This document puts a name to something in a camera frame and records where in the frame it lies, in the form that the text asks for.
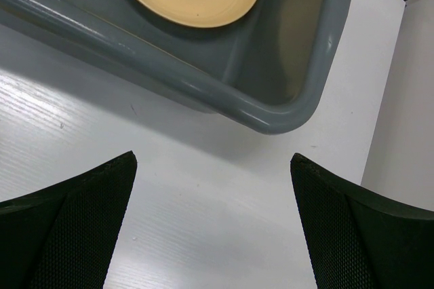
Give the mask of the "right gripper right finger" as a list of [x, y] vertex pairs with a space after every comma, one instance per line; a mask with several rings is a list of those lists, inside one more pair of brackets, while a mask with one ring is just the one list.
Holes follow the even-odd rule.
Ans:
[[432, 288], [433, 212], [381, 196], [297, 153], [292, 186], [318, 288]]

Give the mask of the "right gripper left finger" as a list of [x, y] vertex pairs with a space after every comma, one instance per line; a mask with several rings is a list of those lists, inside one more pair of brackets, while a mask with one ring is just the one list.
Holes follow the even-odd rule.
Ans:
[[1, 287], [102, 288], [136, 170], [129, 151], [1, 202]]

